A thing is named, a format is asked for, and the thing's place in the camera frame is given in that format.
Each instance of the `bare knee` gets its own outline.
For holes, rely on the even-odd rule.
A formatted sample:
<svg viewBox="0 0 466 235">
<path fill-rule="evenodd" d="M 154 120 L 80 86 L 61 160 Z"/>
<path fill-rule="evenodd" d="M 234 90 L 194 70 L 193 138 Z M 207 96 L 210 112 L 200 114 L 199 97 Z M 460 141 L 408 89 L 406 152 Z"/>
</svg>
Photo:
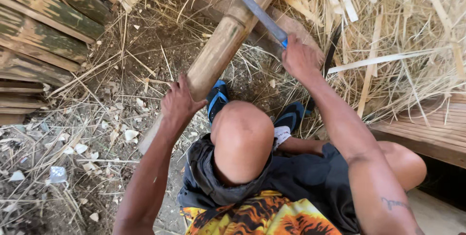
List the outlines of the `bare knee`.
<svg viewBox="0 0 466 235">
<path fill-rule="evenodd" d="M 252 181 L 262 172 L 272 150 L 274 125 L 251 103 L 232 101 L 212 124 L 214 167 L 225 184 Z"/>
<path fill-rule="evenodd" d="M 427 167 L 420 156 L 398 143 L 378 143 L 403 189 L 410 190 L 422 183 Z"/>
</svg>

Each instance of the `hand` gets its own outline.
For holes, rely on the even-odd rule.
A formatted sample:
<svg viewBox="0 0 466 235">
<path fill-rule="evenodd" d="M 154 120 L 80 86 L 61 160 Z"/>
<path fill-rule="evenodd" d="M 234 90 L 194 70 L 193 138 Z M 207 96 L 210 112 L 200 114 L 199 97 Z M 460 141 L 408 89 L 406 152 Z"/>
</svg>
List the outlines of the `hand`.
<svg viewBox="0 0 466 235">
<path fill-rule="evenodd" d="M 178 82 L 170 84 L 170 89 L 162 98 L 162 114 L 164 120 L 175 127 L 189 123 L 194 114 L 207 104 L 207 100 L 195 102 L 189 92 L 186 75 L 179 74 Z"/>
<path fill-rule="evenodd" d="M 288 73 L 301 81 L 312 71 L 320 72 L 323 59 L 320 54 L 310 46 L 296 39 L 295 34 L 288 36 L 288 46 L 282 53 L 283 67 Z"/>
</svg>

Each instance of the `dirt ground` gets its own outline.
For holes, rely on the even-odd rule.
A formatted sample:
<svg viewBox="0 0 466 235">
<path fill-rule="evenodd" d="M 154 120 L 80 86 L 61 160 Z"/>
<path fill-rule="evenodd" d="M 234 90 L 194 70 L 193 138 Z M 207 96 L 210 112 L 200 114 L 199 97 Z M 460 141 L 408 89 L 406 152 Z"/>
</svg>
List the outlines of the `dirt ground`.
<svg viewBox="0 0 466 235">
<path fill-rule="evenodd" d="M 191 17 L 197 24 L 176 24 L 176 16 L 176 12 L 144 4 L 138 4 L 127 16 L 115 14 L 114 24 L 92 45 L 90 61 L 85 65 L 89 74 L 81 78 L 86 87 L 76 82 L 51 94 L 56 89 L 52 88 L 45 93 L 50 96 L 48 108 L 30 114 L 24 126 L 0 129 L 0 189 L 4 199 L 0 204 L 5 234 L 111 234 L 125 186 L 137 166 L 135 162 L 142 157 L 136 144 L 125 140 L 125 131 L 142 134 L 149 129 L 168 88 L 165 83 L 150 82 L 146 92 L 144 79 L 176 80 L 180 72 L 189 69 L 207 42 L 209 31 L 215 28 L 199 14 Z M 230 89 L 230 99 L 252 102 L 270 116 L 277 116 L 289 102 L 305 99 L 284 71 L 272 71 L 275 63 L 273 57 L 243 45 L 221 76 Z M 304 120 L 303 125 L 312 121 Z M 117 137 L 112 142 L 114 131 Z M 154 223 L 156 234 L 184 233 L 185 223 L 176 200 L 184 155 L 191 143 L 209 131 L 203 108 L 173 150 L 166 194 Z M 87 150 L 63 153 L 76 143 L 86 145 Z M 101 161 L 90 163 L 95 169 L 86 169 L 96 153 Z M 47 184 L 49 166 L 65 167 L 67 182 Z M 18 170 L 26 178 L 9 181 Z M 17 206 L 7 212 L 6 208 L 18 199 Z M 93 214 L 98 215 L 98 221 L 91 219 Z"/>
</svg>

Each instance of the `person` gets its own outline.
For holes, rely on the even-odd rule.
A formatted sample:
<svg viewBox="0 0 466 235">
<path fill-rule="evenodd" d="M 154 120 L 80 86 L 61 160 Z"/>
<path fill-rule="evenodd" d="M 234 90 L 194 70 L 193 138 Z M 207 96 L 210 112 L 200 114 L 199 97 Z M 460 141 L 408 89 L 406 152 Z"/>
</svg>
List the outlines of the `person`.
<svg viewBox="0 0 466 235">
<path fill-rule="evenodd" d="M 207 100 L 193 101 L 180 75 L 162 99 L 164 118 L 128 184 L 113 234 L 153 234 L 172 148 L 206 104 L 211 133 L 189 148 L 178 194 L 181 214 L 192 219 L 187 234 L 423 234 L 405 191 L 423 181 L 425 163 L 401 145 L 376 141 L 327 84 L 314 55 L 290 35 L 283 67 L 308 90 L 330 142 L 290 135 L 306 113 L 298 102 L 274 124 L 253 104 L 229 101 L 222 81 Z"/>
</svg>

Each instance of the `yellow shirt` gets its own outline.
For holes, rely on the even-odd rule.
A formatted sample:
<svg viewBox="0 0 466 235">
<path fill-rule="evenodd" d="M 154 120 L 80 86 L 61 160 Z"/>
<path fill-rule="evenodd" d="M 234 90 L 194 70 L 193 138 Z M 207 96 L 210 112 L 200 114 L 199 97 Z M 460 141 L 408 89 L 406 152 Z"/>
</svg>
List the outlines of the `yellow shirt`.
<svg viewBox="0 0 466 235">
<path fill-rule="evenodd" d="M 291 202 L 276 191 L 210 210 L 183 208 L 180 214 L 192 220 L 186 235 L 341 235 L 310 201 Z"/>
</svg>

